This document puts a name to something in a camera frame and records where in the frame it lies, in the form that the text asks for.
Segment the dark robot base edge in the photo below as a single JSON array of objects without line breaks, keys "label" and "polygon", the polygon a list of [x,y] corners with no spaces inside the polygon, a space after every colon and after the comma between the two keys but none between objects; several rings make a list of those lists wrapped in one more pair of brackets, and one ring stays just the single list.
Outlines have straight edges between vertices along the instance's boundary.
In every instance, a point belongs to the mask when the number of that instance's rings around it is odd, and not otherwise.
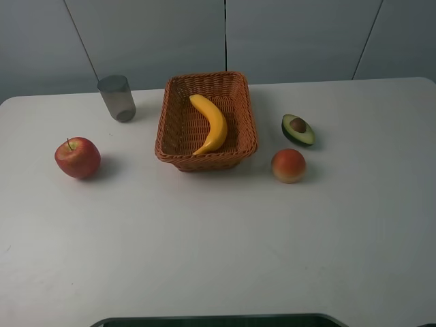
[{"label": "dark robot base edge", "polygon": [[93,326],[346,326],[321,313],[216,315],[180,317],[112,317]]}]

